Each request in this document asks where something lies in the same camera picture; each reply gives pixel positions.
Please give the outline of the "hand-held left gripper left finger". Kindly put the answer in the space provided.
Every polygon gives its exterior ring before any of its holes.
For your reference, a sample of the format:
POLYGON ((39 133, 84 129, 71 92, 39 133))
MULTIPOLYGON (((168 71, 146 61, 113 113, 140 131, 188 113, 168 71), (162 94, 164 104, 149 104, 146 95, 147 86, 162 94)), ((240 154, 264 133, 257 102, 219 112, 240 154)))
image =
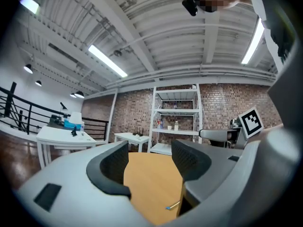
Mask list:
POLYGON ((16 196, 44 227, 149 227, 124 186, 126 141, 59 157, 27 180, 16 196))

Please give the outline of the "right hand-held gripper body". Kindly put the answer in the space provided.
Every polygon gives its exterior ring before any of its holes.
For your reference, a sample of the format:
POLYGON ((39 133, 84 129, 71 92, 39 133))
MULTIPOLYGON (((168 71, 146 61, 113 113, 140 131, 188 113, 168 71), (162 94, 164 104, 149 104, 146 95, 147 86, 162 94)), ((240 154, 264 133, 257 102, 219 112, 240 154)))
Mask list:
POLYGON ((248 140, 263 129, 263 122, 254 106, 230 121, 227 141, 233 144, 234 148, 244 148, 248 140))

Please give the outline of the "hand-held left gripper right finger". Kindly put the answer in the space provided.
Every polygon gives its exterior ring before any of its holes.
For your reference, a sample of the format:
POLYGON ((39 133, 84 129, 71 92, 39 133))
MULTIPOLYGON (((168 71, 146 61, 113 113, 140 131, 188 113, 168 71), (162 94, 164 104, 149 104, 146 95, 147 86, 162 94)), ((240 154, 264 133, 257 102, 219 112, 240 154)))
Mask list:
POLYGON ((253 187, 259 144, 241 150, 175 140, 172 159, 183 183, 177 218, 165 226, 237 227, 262 216, 266 208, 253 187))

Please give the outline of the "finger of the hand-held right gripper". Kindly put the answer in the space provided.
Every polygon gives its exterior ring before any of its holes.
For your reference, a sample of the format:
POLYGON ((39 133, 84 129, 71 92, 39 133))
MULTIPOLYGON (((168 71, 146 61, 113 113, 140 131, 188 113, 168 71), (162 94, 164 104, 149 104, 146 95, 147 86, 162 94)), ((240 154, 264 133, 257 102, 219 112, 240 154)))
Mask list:
POLYGON ((238 131, 231 130, 200 130, 199 137, 212 141, 227 142, 232 140, 232 136, 237 136, 238 131))

